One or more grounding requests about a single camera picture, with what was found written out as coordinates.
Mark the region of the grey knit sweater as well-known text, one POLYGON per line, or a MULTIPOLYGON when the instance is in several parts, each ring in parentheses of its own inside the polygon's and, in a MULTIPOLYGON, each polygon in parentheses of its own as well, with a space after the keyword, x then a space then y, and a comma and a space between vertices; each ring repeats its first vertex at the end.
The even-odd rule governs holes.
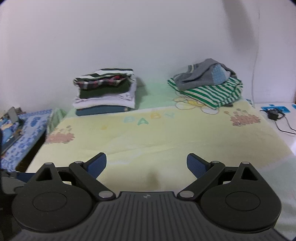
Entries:
POLYGON ((185 91, 201 86, 219 85, 229 77, 236 78, 236 73, 224 64, 208 58, 205 61, 188 66, 187 72, 173 77, 178 90, 185 91))

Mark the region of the yellow baby blanket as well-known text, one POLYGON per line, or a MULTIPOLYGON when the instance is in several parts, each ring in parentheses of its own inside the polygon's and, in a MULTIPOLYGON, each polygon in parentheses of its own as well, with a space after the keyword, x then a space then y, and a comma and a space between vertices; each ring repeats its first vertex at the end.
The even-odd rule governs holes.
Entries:
POLYGON ((137 91, 139 107, 126 113, 77 116, 70 111, 28 167, 68 166, 103 152, 99 181, 113 192, 179 192, 194 181, 186 158, 194 153, 226 166, 250 162, 282 203, 275 228, 295 237, 295 155, 246 100, 212 110, 166 83, 137 91))

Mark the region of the blue folded garment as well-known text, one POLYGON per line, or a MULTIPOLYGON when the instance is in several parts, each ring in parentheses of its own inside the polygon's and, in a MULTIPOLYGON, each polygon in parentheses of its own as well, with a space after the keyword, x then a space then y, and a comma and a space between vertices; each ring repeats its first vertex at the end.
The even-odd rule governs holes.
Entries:
POLYGON ((86 116, 86 115, 96 115, 96 114, 106 114, 106 113, 121 113, 132 110, 125 106, 117 105, 98 105, 90 108, 77 109, 77 116, 86 116))

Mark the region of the blue patterned cloth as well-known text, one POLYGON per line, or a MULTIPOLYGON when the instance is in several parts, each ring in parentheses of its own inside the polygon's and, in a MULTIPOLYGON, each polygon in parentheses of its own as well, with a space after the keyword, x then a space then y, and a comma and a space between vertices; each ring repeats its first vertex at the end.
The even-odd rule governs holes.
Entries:
POLYGON ((22 135, 5 152, 4 157, 1 158, 1 168, 9 172, 16 170, 18 164, 46 132, 52 110, 45 109, 19 115, 19 118, 24 121, 22 135))

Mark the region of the white folded garment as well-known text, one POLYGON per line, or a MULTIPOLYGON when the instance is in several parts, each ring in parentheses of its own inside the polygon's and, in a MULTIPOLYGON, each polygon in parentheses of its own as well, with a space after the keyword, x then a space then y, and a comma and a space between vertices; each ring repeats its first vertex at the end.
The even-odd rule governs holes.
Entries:
POLYGON ((135 108, 135 92, 137 89, 137 80, 135 78, 130 78, 128 80, 131 86, 128 92, 121 94, 109 94, 101 97, 81 99, 78 96, 74 99, 73 106, 76 109, 90 108, 98 105, 117 105, 125 106, 128 108, 135 108))

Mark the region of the green white striped garment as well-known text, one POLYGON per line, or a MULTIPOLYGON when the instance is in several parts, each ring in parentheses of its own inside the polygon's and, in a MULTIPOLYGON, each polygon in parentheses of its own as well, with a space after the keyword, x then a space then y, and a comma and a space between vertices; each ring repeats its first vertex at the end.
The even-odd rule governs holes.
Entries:
POLYGON ((219 85, 205 85, 188 90, 179 90, 173 78, 167 80, 168 85, 182 95, 186 95, 211 109, 218 109, 241 99, 243 83, 239 79, 229 77, 219 85))

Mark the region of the black power adapter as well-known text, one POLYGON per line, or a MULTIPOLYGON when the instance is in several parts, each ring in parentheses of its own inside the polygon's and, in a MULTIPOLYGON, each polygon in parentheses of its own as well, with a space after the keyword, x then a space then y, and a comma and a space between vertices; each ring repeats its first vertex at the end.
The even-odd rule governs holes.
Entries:
POLYGON ((269 109, 267 111, 267 117, 270 120, 277 121, 279 118, 279 112, 276 109, 269 109))

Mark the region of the dark green folded garment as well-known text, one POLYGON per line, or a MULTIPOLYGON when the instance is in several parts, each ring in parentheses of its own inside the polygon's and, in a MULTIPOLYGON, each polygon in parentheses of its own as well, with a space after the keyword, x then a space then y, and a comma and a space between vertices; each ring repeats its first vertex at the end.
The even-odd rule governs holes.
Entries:
POLYGON ((117 86, 111 86, 111 85, 102 85, 94 89, 88 89, 88 90, 80 90, 79 97, 81 99, 88 99, 88 98, 95 98, 95 97, 101 97, 104 95, 109 94, 121 94, 128 92, 130 89, 131 83, 128 80, 123 80, 119 85, 117 86))

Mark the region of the red plaid folded shirt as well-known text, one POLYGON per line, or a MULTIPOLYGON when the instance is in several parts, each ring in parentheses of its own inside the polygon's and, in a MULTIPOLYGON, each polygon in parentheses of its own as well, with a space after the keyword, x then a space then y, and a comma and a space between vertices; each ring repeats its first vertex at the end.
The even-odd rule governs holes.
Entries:
POLYGON ((99 77, 94 79, 75 78, 73 84, 82 90, 95 89, 100 86, 118 86, 121 82, 127 80, 126 76, 113 75, 107 77, 99 77))

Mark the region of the blue plastic object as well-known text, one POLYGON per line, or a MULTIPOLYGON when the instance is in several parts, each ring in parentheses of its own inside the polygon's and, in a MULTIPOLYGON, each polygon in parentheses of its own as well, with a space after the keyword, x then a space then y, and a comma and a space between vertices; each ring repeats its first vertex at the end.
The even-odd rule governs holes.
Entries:
POLYGON ((278 112, 284 113, 284 114, 290 113, 290 110, 284 105, 272 105, 272 104, 270 104, 269 106, 262 106, 261 109, 263 111, 268 111, 270 109, 273 109, 273 110, 277 110, 278 112))

